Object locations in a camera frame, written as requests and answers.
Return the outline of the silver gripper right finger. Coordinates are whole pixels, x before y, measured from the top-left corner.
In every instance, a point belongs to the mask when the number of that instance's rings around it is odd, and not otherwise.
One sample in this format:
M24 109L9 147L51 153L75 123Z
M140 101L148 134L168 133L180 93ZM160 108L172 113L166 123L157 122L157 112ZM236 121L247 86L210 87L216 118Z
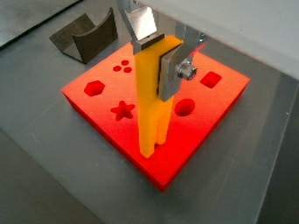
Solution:
M175 37L182 41L160 59L157 95L163 102L179 92L182 80L190 81L198 72L192 65L192 53L206 42L206 34L186 24L175 27Z

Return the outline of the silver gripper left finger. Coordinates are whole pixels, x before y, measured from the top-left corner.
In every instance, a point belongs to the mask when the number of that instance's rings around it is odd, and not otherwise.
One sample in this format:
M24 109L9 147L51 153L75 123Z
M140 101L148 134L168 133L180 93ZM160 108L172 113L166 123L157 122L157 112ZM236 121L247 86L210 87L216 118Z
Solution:
M116 0L119 13L131 35L133 54L157 43L164 35L157 33L152 9L136 0Z

